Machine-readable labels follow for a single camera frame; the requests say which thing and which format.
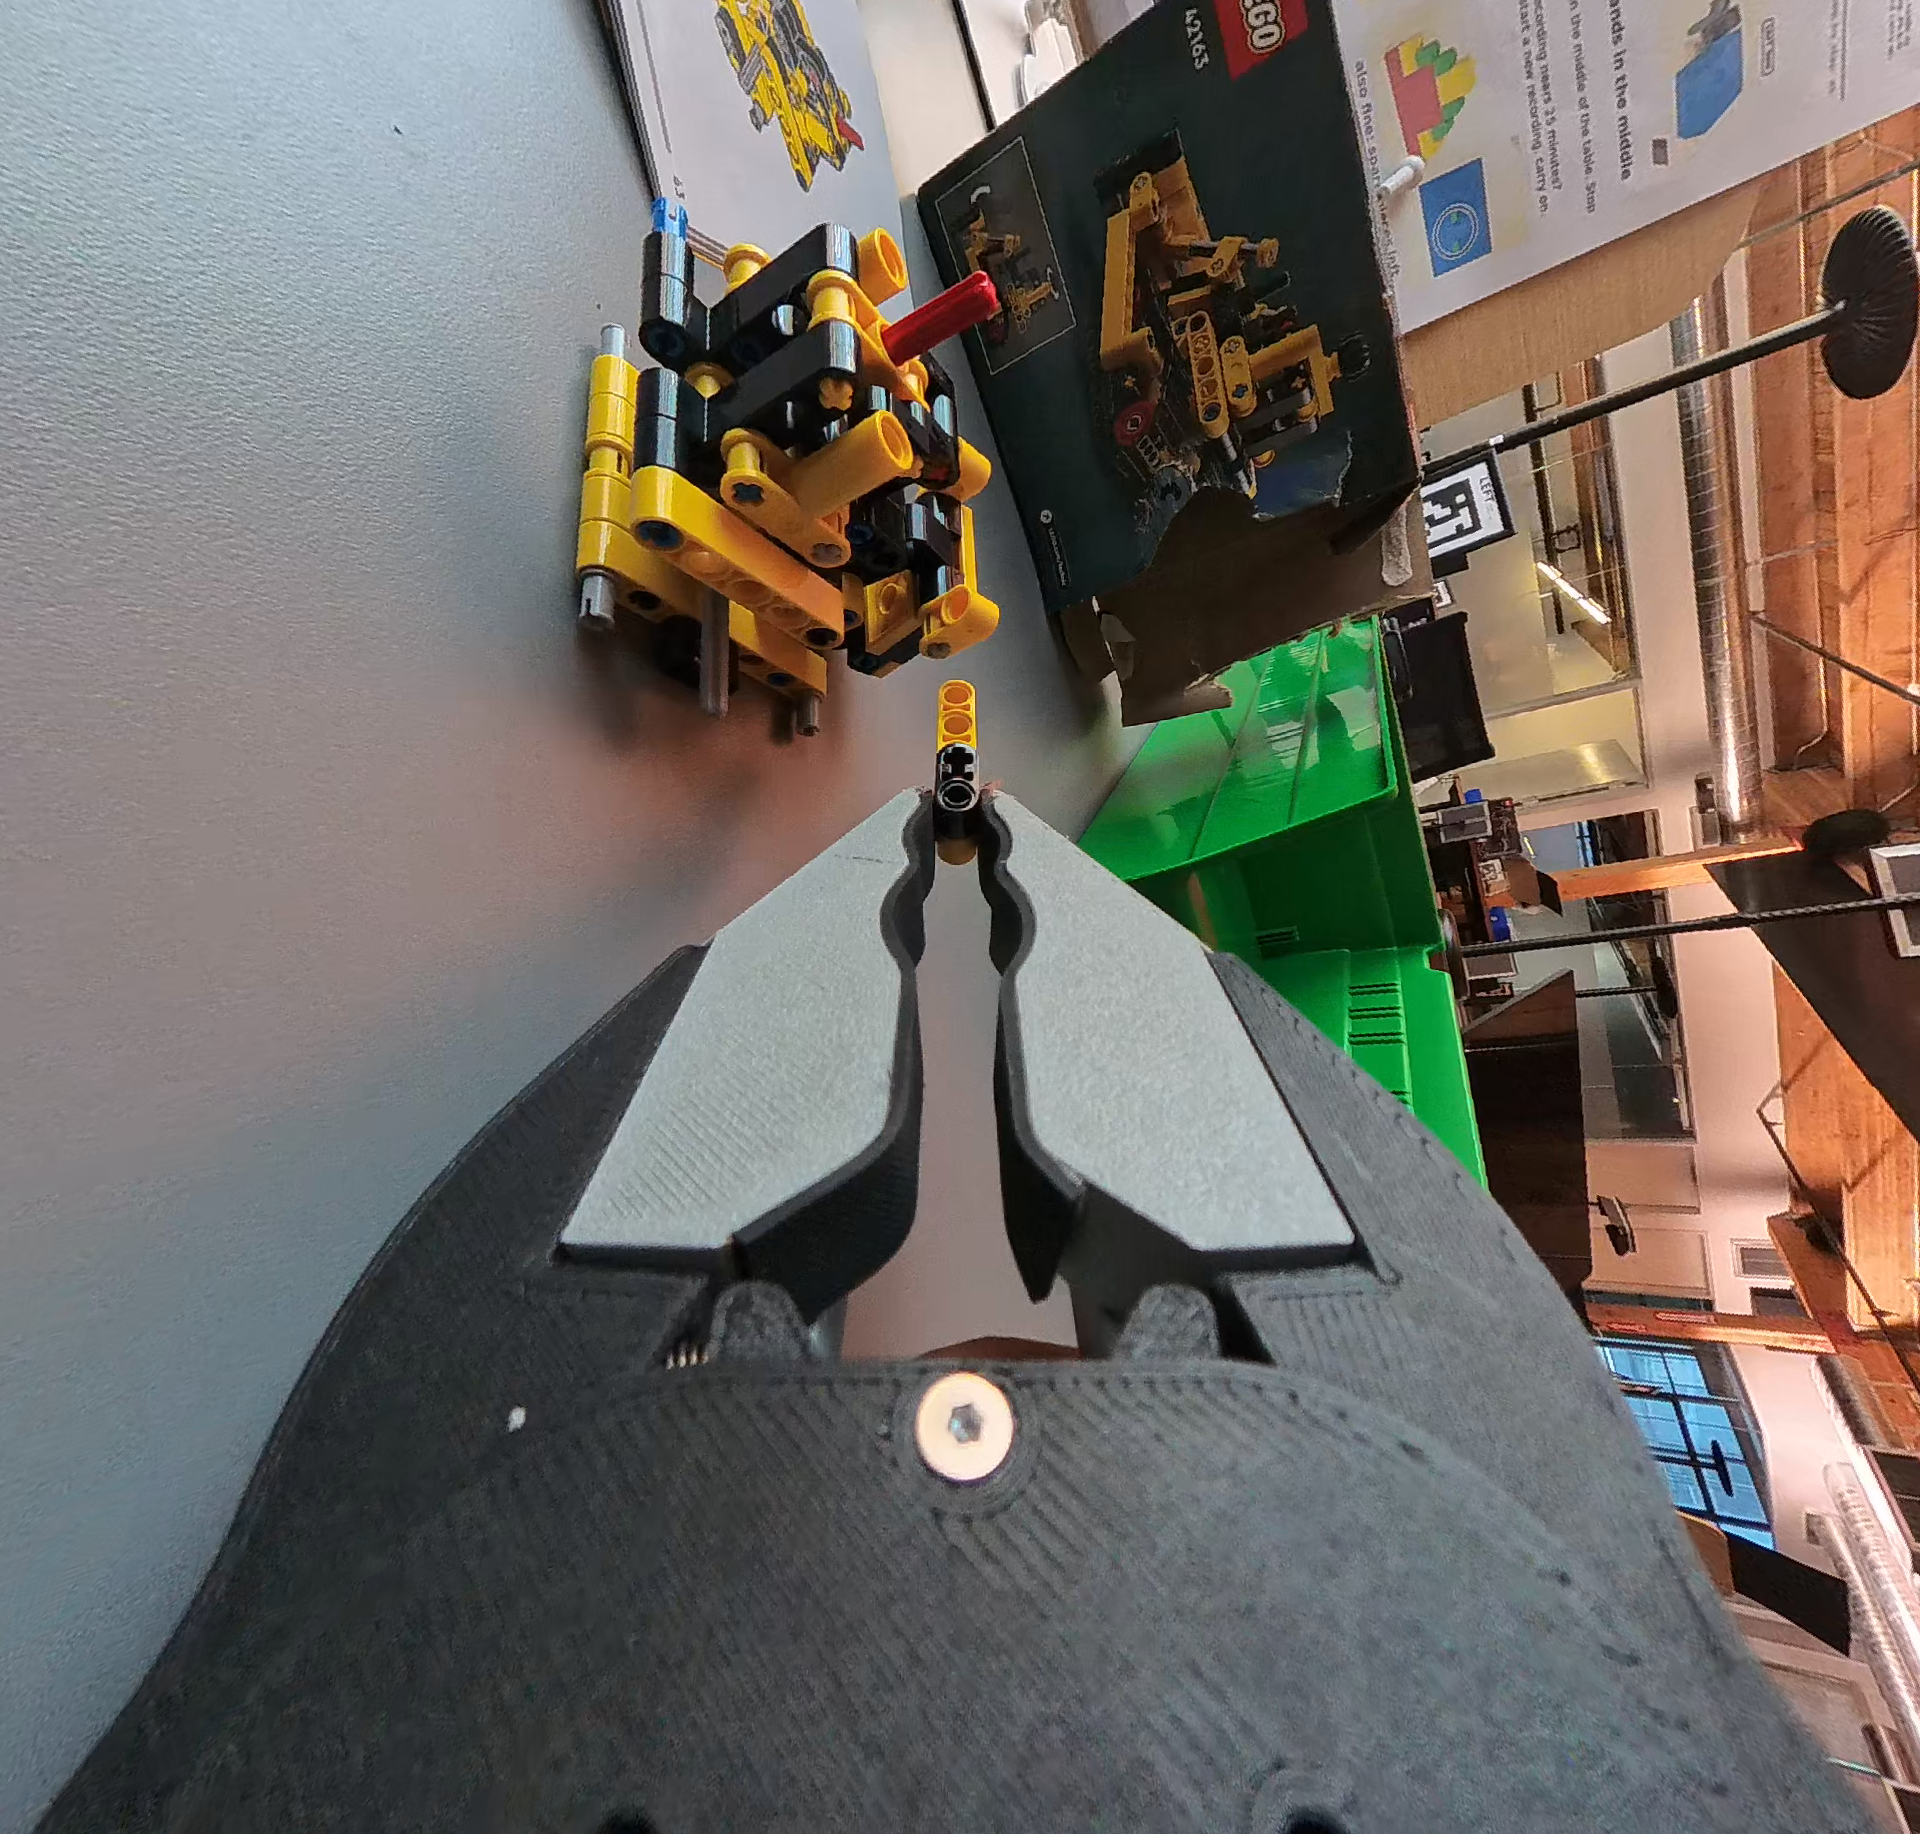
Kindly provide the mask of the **dark lego set box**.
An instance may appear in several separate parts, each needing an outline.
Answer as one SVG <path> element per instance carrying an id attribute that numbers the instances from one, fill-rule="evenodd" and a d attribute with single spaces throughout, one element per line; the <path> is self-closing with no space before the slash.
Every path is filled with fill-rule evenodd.
<path id="1" fill-rule="evenodd" d="M 1429 594 L 1331 0 L 1163 0 L 918 191 L 1042 609 L 1148 724 Z"/>

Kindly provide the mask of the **yellow and black lego model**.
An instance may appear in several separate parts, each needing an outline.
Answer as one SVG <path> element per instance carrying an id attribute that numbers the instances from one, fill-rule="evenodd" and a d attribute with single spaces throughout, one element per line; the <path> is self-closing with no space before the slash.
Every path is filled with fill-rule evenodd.
<path id="1" fill-rule="evenodd" d="M 974 502 L 992 466 L 965 439 L 937 348 L 991 324 L 979 263 L 887 317 L 896 237 L 820 222 L 778 254 L 729 246 L 702 296 L 685 209 L 654 202 L 633 357 L 591 361 L 574 559 L 585 633 L 646 622 L 657 664 L 724 713 L 733 676 L 811 737 L 841 653 L 881 677 L 987 642 Z"/>

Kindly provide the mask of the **yellow lego beam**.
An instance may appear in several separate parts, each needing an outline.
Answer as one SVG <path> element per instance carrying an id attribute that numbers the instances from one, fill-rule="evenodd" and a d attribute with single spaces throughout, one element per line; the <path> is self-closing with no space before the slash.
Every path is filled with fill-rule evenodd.
<path id="1" fill-rule="evenodd" d="M 935 746 L 937 746 L 935 748 L 935 759 L 937 759 L 937 751 L 942 746 L 946 746 L 948 742 L 972 742 L 978 748 L 978 755 L 979 755 L 978 694 L 976 694 L 976 689 L 970 683 L 966 683 L 959 677 L 948 679 L 948 683 L 944 683 L 941 687 L 941 690 L 939 690 L 935 718 L 937 718 L 935 720 L 935 724 L 937 724 L 935 726 Z M 935 837 L 935 848 L 937 848 L 935 851 L 937 851 L 939 859 L 944 866 L 968 866 L 968 862 L 972 862 L 976 859 L 978 837 L 979 837 L 979 816 L 981 816 L 981 805 L 979 805 L 979 811 L 978 811 L 978 825 L 976 825 L 976 829 L 972 833 L 972 838 L 963 838 L 963 840 L 941 840 L 941 838 L 937 838 L 935 822 L 933 822 L 933 837 Z"/>

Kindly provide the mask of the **wall poster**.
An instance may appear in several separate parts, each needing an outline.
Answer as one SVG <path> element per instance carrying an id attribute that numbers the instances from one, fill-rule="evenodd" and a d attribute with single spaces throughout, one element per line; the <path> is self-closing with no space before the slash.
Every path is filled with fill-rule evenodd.
<path id="1" fill-rule="evenodd" d="M 1918 100 L 1918 0 L 1331 0 L 1398 328 Z"/>

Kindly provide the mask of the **green plastic bin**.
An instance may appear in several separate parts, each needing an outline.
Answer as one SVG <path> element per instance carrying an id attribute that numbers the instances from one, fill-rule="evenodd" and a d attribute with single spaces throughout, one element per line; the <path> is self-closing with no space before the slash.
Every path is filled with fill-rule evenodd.
<path id="1" fill-rule="evenodd" d="M 1226 685 L 1229 709 L 1150 733 L 1081 850 L 1255 968 L 1485 1181 L 1379 622 L 1239 663 Z"/>

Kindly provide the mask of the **silver ventilation duct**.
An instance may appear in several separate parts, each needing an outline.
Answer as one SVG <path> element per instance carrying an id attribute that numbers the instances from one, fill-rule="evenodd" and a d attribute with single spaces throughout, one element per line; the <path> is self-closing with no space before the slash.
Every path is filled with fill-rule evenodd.
<path id="1" fill-rule="evenodd" d="M 1714 766 L 1713 811 L 1724 844 L 1763 831 L 1763 768 L 1753 644 L 1744 590 L 1737 409 L 1729 366 L 1676 389 L 1685 470 L 1694 618 Z"/>

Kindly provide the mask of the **lego instruction booklet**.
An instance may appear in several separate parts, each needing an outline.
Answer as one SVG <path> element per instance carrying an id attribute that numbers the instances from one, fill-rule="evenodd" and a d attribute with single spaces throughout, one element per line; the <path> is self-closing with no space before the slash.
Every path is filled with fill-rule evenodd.
<path id="1" fill-rule="evenodd" d="M 602 0 L 642 163 L 709 263 L 818 222 L 902 237 L 854 0 Z"/>

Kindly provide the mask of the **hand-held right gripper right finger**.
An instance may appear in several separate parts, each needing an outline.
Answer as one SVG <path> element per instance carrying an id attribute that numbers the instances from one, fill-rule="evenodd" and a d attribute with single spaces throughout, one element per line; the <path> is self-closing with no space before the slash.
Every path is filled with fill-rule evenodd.
<path id="1" fill-rule="evenodd" d="M 979 879 L 1005 1234 L 1035 1296 L 1068 1290 L 1079 1349 L 1115 1349 L 1157 1286 L 1224 1308 L 1237 1277 L 1357 1270 L 1348 1055 L 1005 792 Z"/>

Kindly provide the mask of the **black round-base stand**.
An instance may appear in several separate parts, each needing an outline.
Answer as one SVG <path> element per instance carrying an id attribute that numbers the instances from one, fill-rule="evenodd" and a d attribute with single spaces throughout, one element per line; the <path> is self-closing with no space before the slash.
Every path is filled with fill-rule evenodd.
<path id="1" fill-rule="evenodd" d="M 1759 337 L 1668 368 L 1664 376 L 1627 389 L 1561 407 L 1522 429 L 1429 459 L 1422 481 L 1450 478 L 1477 457 L 1516 452 L 1576 429 L 1626 407 L 1714 379 L 1772 354 L 1820 342 L 1827 381 L 1850 400 L 1887 394 L 1901 379 L 1914 346 L 1918 317 L 1916 244 L 1907 220 L 1874 205 L 1853 215 L 1831 241 L 1820 274 L 1820 305 Z"/>

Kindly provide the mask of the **white flat board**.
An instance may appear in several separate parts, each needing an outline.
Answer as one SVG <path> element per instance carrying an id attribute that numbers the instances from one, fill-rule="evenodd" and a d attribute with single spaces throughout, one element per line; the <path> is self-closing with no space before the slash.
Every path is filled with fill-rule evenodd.
<path id="1" fill-rule="evenodd" d="M 1079 59 L 1068 0 L 953 0 L 989 128 L 1063 80 Z"/>

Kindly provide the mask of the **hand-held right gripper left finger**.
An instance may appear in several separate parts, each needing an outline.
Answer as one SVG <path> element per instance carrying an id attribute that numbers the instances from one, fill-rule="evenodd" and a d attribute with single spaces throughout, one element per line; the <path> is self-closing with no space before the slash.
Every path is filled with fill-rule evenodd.
<path id="1" fill-rule="evenodd" d="M 904 790 L 717 931 L 563 1253 L 774 1283 L 805 1321 L 883 1268 L 918 1201 L 924 901 Z"/>

